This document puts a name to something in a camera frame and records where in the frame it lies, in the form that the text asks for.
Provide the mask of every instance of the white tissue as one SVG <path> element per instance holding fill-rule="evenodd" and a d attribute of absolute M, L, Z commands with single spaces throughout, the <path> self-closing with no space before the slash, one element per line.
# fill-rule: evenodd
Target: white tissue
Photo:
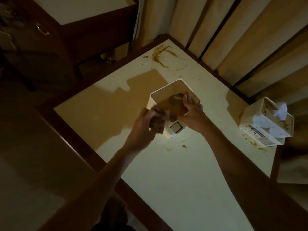
<path fill-rule="evenodd" d="M 288 108 L 287 104 L 284 102 L 276 103 L 278 110 L 270 110 L 270 112 L 279 120 L 284 121 L 287 117 Z"/>

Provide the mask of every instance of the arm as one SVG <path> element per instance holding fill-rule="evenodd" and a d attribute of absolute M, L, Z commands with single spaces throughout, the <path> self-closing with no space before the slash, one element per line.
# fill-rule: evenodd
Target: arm
<path fill-rule="evenodd" d="M 238 150 L 195 104 L 184 96 L 189 110 L 178 119 L 204 136 L 225 180 L 255 230 L 303 230 L 308 213 L 284 194 L 252 161 Z"/>
<path fill-rule="evenodd" d="M 150 120 L 155 115 L 155 111 L 144 108 L 124 146 L 98 173 L 94 183 L 62 207 L 40 230 L 91 230 L 125 169 L 163 128 L 164 122 L 159 122 L 149 130 Z"/>

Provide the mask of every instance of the hand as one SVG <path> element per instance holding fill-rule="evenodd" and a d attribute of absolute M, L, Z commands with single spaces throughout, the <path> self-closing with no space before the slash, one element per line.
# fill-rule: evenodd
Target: hand
<path fill-rule="evenodd" d="M 155 126 L 149 130 L 150 120 L 153 117 L 158 117 L 160 114 L 154 110 L 148 110 L 143 108 L 139 117 L 135 121 L 135 124 L 130 132 L 127 140 L 123 146 L 128 151 L 139 153 L 146 148 L 154 139 L 155 135 L 164 128 L 164 120 L 156 122 Z"/>
<path fill-rule="evenodd" d="M 213 125 L 212 121 L 203 112 L 202 104 L 196 104 L 189 94 L 184 95 L 183 103 L 189 112 L 187 115 L 178 116 L 179 121 L 199 133 L 202 133 L 207 126 Z"/>

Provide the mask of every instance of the person's left hand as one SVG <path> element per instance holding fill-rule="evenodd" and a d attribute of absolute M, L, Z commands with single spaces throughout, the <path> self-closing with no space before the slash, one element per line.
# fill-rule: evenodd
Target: person's left hand
<path fill-rule="evenodd" d="M 159 116 L 154 110 L 143 108 L 139 117 L 130 132 L 125 144 L 124 149 L 133 152 L 140 152 L 146 148 L 154 139 L 155 135 L 164 128 L 164 120 L 160 120 L 155 126 L 149 130 L 149 124 L 152 117 Z"/>

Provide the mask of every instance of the table surface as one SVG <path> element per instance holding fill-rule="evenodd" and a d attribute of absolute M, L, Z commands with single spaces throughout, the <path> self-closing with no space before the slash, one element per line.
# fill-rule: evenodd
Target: table surface
<path fill-rule="evenodd" d="M 132 0 L 34 0 L 61 25 L 121 9 Z"/>
<path fill-rule="evenodd" d="M 276 147 L 259 146 L 237 126 L 248 104 L 169 39 L 54 111 L 108 162 L 150 93 L 178 78 L 189 85 L 225 136 L 270 176 Z M 189 128 L 171 139 L 157 135 L 122 179 L 173 230 L 253 230 L 208 143 Z"/>

